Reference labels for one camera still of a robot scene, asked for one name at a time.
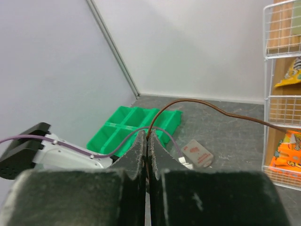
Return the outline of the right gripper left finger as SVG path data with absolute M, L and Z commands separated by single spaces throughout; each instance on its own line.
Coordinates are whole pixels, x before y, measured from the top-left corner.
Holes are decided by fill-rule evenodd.
M 105 169 L 28 169 L 0 211 L 3 226 L 143 226 L 146 134 Z

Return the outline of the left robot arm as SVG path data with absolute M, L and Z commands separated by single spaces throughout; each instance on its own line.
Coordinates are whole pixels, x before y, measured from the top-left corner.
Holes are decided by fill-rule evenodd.
M 45 167 L 80 170 L 105 169 L 113 164 L 110 155 L 92 152 L 60 139 L 41 122 L 23 133 L 5 138 L 10 142 L 0 156 L 0 177 L 14 180 L 20 173 Z

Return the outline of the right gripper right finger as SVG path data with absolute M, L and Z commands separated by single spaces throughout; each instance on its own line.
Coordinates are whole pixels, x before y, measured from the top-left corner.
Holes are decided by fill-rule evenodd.
M 154 226 L 287 226 L 279 194 L 259 171 L 199 172 L 173 158 L 151 133 L 150 213 Z

